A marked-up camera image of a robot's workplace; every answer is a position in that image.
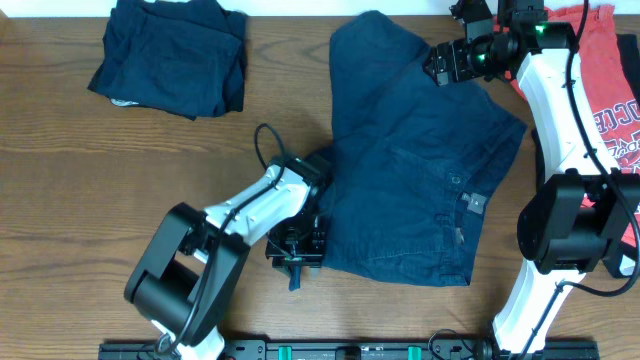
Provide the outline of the blue denim shorts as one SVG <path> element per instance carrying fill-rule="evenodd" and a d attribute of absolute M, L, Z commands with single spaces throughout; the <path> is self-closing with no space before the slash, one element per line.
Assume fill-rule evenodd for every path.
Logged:
<path fill-rule="evenodd" d="M 436 85 L 422 69 L 429 52 L 378 11 L 331 36 L 328 268 L 417 286 L 471 282 L 486 207 L 527 127 L 472 81 Z"/>

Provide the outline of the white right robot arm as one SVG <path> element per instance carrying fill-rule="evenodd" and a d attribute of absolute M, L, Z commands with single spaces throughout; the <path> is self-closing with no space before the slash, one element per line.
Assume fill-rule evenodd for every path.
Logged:
<path fill-rule="evenodd" d="M 490 335 L 431 341 L 437 359 L 595 359 L 589 340 L 550 340 L 563 302 L 597 265 L 628 291 L 639 277 L 639 248 L 626 245 L 637 230 L 639 178 L 625 173 L 593 122 L 579 56 L 582 26 L 552 22 L 540 1 L 459 1 L 452 16 L 463 38 L 437 45 L 423 69 L 440 85 L 474 78 L 516 81 L 533 114 L 544 165 L 535 196 L 519 215 L 523 263 Z"/>

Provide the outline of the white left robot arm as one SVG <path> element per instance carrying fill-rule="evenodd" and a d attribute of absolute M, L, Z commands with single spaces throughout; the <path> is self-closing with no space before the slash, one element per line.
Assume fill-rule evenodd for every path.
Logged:
<path fill-rule="evenodd" d="M 269 242 L 272 266 L 299 284 L 303 268 L 326 253 L 319 200 L 332 181 L 318 154 L 275 157 L 253 185 L 217 205 L 186 203 L 164 217 L 124 289 L 125 299 L 160 331 L 141 352 L 149 358 L 215 359 L 224 349 L 218 325 L 251 248 Z"/>

